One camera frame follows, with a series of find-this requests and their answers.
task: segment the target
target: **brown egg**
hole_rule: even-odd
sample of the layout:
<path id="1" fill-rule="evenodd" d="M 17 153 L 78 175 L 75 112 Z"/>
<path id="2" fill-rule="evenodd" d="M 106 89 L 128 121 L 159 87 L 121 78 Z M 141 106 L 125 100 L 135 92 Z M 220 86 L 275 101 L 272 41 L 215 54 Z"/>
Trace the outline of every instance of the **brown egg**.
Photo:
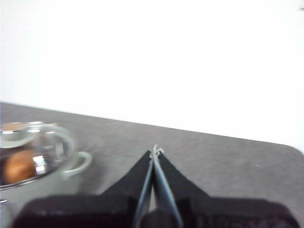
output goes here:
<path id="1" fill-rule="evenodd" d="M 34 176 L 35 164 L 33 152 L 25 150 L 11 155 L 4 163 L 3 178 L 6 183 L 12 184 Z"/>

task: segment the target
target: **gray countertop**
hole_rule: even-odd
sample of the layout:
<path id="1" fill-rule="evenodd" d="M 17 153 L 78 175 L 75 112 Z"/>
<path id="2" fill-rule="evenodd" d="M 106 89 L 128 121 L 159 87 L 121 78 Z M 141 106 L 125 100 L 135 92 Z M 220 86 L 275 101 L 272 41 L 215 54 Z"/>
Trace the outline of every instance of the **gray countertop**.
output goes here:
<path id="1" fill-rule="evenodd" d="M 1 103 L 1 122 L 16 121 L 58 123 L 75 135 L 94 158 L 82 193 L 102 193 L 158 144 L 209 195 L 281 202 L 304 227 L 304 156 L 292 147 Z"/>

